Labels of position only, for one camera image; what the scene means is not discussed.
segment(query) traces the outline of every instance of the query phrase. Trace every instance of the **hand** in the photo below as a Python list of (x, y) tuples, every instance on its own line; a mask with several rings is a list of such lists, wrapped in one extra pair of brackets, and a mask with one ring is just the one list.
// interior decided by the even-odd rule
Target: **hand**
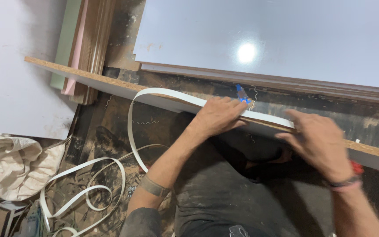
[(278, 133), (306, 162), (314, 166), (330, 182), (342, 182), (354, 175), (347, 149), (343, 142), (343, 131), (327, 117), (286, 110), (293, 118), (295, 128), (303, 135), (300, 142), (290, 133)]
[(188, 128), (206, 140), (211, 136), (247, 125), (245, 121), (238, 120), (247, 106), (245, 102), (231, 100), (229, 97), (213, 97), (197, 113)]

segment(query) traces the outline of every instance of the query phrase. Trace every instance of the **glossy white surface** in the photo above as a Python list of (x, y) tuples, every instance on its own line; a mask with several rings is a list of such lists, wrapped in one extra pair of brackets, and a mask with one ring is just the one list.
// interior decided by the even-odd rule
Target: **glossy white surface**
[(379, 0), (147, 0), (136, 61), (379, 87)]
[(0, 132), (65, 139), (77, 104), (49, 86), (51, 73), (24, 56), (54, 61), (64, 0), (0, 0)]

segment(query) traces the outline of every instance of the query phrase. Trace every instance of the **wood shavings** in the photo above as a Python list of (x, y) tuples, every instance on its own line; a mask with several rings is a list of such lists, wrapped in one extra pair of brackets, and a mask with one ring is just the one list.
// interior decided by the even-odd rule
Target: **wood shavings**
[(134, 123), (134, 124), (138, 124), (138, 125), (141, 125), (141, 124), (156, 124), (156, 123), (158, 123), (159, 121), (153, 121), (153, 122), (142, 122), (142, 123), (139, 123), (139, 122), (134, 122), (134, 120), (132, 120), (132, 122)]
[(108, 106), (109, 101), (111, 100), (112, 96), (113, 96), (113, 95), (109, 96), (109, 100), (106, 102), (106, 105), (105, 105), (105, 110), (106, 110), (106, 107)]

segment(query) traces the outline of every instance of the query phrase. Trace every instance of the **forearm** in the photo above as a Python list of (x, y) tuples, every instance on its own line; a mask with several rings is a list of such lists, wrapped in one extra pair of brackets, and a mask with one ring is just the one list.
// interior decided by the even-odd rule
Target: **forearm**
[(379, 237), (379, 220), (360, 187), (332, 192), (334, 225), (339, 237)]
[(130, 199), (127, 215), (140, 207), (157, 209), (173, 187), (187, 159), (206, 138), (197, 134), (191, 125), (188, 126), (141, 180)]

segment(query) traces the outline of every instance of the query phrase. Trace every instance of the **person's right hand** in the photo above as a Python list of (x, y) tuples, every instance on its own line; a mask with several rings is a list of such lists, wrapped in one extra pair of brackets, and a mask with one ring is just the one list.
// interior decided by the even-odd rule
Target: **person's right hand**
[(293, 149), (314, 166), (330, 182), (342, 182), (354, 173), (343, 143), (343, 131), (327, 117), (317, 114), (286, 110), (293, 118), (295, 128), (304, 141), (299, 141), (290, 133), (278, 133), (276, 138), (284, 139)]

